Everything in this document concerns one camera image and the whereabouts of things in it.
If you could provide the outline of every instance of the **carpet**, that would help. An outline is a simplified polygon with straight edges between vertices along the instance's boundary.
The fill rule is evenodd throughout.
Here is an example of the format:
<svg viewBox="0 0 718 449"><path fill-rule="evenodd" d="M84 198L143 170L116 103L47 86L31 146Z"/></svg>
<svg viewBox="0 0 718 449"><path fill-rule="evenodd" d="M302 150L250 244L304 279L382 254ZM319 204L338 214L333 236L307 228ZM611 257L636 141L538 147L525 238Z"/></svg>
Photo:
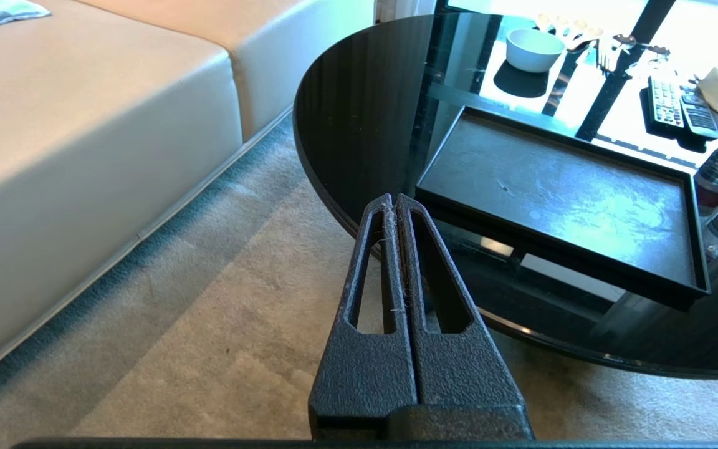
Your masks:
<svg viewBox="0 0 718 449"><path fill-rule="evenodd" d="M0 448L46 435L308 438L352 248L305 178L287 117L0 363ZM365 293L361 326L376 325L379 295ZM542 440L718 440L718 381L493 336Z"/></svg>

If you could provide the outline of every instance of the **remote control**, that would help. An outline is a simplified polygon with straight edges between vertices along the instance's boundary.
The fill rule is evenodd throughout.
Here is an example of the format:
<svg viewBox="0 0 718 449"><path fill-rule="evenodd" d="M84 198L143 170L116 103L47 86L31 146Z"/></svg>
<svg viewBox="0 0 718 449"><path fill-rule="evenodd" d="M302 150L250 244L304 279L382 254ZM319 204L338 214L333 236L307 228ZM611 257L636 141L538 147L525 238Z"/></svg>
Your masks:
<svg viewBox="0 0 718 449"><path fill-rule="evenodd" d="M713 113L706 100L697 91L697 87L695 85L682 85L681 92L683 92L681 108L689 130L707 140L716 139L718 137L718 127L713 118Z"/></svg>
<svg viewBox="0 0 718 449"><path fill-rule="evenodd" d="M649 128L675 134L683 132L681 88L675 77L651 76L647 79L647 98Z"/></svg>

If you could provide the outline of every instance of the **sofa seat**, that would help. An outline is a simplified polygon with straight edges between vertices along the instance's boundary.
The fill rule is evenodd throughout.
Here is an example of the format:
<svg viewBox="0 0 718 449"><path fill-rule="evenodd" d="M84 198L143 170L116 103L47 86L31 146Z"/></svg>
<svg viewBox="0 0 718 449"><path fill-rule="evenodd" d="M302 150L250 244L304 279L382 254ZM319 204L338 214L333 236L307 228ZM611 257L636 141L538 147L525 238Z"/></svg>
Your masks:
<svg viewBox="0 0 718 449"><path fill-rule="evenodd" d="M221 46L35 1L0 26L0 358L242 145Z"/></svg>
<svg viewBox="0 0 718 449"><path fill-rule="evenodd" d="M373 25L374 0L83 0L229 51L248 140L292 104L311 63Z"/></svg>

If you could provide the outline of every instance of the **black glass table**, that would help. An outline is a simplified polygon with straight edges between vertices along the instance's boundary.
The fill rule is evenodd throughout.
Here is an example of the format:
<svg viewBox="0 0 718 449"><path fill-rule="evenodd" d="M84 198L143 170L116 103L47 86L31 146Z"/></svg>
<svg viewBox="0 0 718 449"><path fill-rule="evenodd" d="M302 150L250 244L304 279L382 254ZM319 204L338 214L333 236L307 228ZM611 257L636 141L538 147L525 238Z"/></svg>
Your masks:
<svg viewBox="0 0 718 449"><path fill-rule="evenodd" d="M623 55L609 76L594 49L562 55L547 74L510 67L507 32L533 25L490 14L411 17L345 38L313 63L294 104L297 150L349 233L377 196L414 196L465 105L688 173L715 149L647 133L639 93L661 63L654 54ZM709 267L712 295L681 312L505 241L437 225L490 329L621 369L718 378L718 262Z"/></svg>

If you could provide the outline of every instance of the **black tray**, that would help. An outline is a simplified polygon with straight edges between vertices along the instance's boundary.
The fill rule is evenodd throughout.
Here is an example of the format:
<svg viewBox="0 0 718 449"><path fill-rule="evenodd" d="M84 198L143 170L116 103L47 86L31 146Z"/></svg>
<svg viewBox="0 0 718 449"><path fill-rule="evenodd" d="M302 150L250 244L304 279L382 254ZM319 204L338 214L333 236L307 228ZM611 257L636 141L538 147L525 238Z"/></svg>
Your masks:
<svg viewBox="0 0 718 449"><path fill-rule="evenodd" d="M465 106L415 196L436 219L676 309L710 293L683 171Z"/></svg>

